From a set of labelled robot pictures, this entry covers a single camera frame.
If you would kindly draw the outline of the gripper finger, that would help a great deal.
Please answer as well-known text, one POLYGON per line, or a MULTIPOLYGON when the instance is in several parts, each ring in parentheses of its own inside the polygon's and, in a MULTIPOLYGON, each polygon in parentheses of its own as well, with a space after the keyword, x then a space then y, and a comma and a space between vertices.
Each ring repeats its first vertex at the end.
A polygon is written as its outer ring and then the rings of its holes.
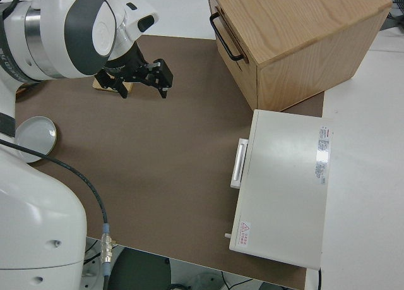
POLYGON ((97 90, 116 92, 123 99, 128 97, 129 89, 125 86, 124 82, 120 78, 110 76, 105 70, 100 70, 95 75, 95 88, 97 90))
POLYGON ((173 74, 163 59, 156 59, 153 63, 144 64, 138 68, 138 80, 158 90, 163 99, 172 87, 173 74))

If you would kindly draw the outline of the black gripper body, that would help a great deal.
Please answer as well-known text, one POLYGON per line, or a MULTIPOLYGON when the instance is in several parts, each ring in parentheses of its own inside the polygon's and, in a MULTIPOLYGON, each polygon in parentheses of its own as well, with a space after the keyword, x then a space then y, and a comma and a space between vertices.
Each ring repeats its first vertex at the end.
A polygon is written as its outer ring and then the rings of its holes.
POLYGON ((136 72, 142 69, 148 62, 144 59, 143 53, 137 42, 121 57, 108 60, 104 70, 115 78, 122 78, 124 81, 135 81, 136 72))

